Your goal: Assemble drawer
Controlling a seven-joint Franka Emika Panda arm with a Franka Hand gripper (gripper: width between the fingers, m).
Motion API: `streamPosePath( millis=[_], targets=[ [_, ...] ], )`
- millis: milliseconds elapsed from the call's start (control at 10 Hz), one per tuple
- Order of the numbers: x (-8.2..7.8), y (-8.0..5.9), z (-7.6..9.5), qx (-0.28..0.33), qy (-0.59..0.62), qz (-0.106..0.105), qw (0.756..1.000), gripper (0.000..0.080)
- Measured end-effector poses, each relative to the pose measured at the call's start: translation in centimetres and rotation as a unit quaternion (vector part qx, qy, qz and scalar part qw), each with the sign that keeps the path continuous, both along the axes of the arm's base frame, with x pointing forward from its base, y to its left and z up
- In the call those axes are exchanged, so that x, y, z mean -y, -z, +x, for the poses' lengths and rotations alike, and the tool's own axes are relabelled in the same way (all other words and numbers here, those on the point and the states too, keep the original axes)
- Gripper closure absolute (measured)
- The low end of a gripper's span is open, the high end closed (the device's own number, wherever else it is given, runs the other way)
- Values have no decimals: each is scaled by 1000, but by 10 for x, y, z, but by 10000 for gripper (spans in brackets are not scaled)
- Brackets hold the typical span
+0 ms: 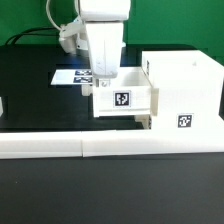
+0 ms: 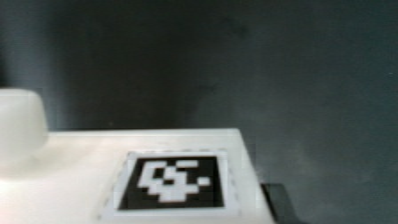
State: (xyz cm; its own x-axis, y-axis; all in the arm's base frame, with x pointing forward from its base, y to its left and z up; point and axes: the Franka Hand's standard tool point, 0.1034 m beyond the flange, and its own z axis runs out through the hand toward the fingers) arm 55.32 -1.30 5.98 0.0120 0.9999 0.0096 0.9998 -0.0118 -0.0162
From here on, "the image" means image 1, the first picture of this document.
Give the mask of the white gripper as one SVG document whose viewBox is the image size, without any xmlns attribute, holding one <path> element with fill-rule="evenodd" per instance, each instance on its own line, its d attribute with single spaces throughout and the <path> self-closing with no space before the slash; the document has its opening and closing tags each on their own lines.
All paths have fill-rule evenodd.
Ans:
<svg viewBox="0 0 224 224">
<path fill-rule="evenodd" d="M 85 29 L 93 76 L 98 87 L 108 88 L 120 68 L 123 23 L 86 22 Z"/>
</svg>

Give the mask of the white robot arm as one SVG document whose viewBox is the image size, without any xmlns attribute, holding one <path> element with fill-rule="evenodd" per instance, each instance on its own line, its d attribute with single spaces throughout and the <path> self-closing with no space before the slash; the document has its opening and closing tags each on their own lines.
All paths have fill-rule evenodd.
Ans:
<svg viewBox="0 0 224 224">
<path fill-rule="evenodd" d="M 48 20 L 59 31 L 59 43 L 66 53 L 88 53 L 93 79 L 108 87 L 120 70 L 124 22 L 129 19 L 131 0 L 74 0 L 77 17 L 57 25 L 46 0 Z"/>
</svg>

